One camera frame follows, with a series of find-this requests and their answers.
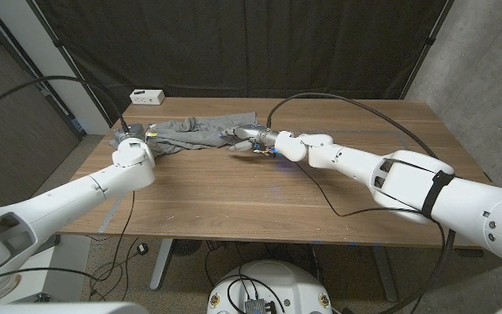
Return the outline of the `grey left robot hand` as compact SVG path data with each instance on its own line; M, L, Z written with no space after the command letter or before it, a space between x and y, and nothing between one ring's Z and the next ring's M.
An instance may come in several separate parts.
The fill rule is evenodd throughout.
M125 131L123 127L117 129L113 135L114 140L119 144L121 141L136 138L145 140L145 128L140 124L128 125Z

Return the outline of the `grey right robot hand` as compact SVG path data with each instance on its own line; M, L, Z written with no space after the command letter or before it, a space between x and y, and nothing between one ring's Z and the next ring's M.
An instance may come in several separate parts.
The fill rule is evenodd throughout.
M279 133L259 124L234 126L220 132L220 137L235 140L230 151L268 151L275 145Z

